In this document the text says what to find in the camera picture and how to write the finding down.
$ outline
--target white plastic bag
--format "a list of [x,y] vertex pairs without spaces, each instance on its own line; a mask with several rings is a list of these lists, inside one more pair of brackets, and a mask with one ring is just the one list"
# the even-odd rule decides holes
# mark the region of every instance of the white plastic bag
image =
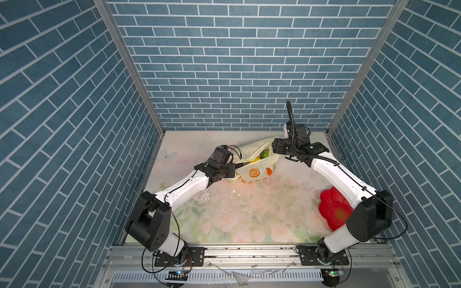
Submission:
[[272,174],[274,164],[282,157],[282,155],[272,152],[272,142],[274,142],[274,139],[275,137],[267,138],[240,147],[242,159],[239,159],[239,155],[233,152],[235,164],[251,162],[259,157],[261,152],[267,149],[269,150],[269,156],[237,168],[235,170],[235,178],[228,179],[241,181],[246,184],[255,184],[266,180],[267,177]]

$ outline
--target red flower-shaped plate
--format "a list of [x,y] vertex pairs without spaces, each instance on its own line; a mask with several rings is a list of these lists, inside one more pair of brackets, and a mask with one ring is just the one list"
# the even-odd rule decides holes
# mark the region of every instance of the red flower-shaped plate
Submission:
[[336,188],[333,187],[320,194],[319,212],[326,219],[331,230],[335,231],[343,226],[352,211],[349,202]]

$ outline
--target black mounting plate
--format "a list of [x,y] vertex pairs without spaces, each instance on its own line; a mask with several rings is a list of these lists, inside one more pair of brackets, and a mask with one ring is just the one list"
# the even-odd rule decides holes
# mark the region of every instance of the black mounting plate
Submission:
[[[203,257],[205,256],[205,248],[204,247],[189,247],[187,249],[187,255],[192,256],[192,267],[202,267],[203,266]],[[190,257],[186,256],[187,262],[186,266],[190,266]],[[157,252],[157,256],[155,258],[155,267],[165,267],[170,262],[171,256],[167,253],[159,253]],[[171,262],[168,267],[174,266],[174,261]]]
[[[316,250],[317,246],[306,246],[306,245],[298,245],[296,250],[299,253],[299,258],[301,259],[301,265],[303,266],[317,266],[317,265],[325,265],[319,261]],[[347,258],[347,254],[345,250],[342,250],[337,255],[336,264],[343,266],[349,265],[349,259]]]

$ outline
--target floral tablecloth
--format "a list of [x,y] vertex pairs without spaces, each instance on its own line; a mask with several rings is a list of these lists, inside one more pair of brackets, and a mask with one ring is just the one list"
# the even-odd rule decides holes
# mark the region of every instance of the floral tablecloth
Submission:
[[[167,132],[146,190],[176,183],[221,144],[244,145],[277,132]],[[313,133],[322,138],[322,133]],[[320,193],[332,185],[302,163],[280,159],[257,184],[223,179],[197,193],[176,211],[181,238],[201,243],[317,242],[331,232],[319,213]],[[177,231],[172,219],[171,232]],[[135,242],[130,236],[126,242]]]

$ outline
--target brick wallpaper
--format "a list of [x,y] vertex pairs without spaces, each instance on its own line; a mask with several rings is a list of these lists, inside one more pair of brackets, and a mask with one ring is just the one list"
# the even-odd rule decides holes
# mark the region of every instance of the brick wallpaper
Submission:
[[324,131],[394,0],[109,0],[166,129]]
[[0,1],[0,287],[92,287],[155,126],[92,0]]
[[391,243],[413,287],[461,287],[460,14],[459,0],[410,0],[333,135],[406,215]]

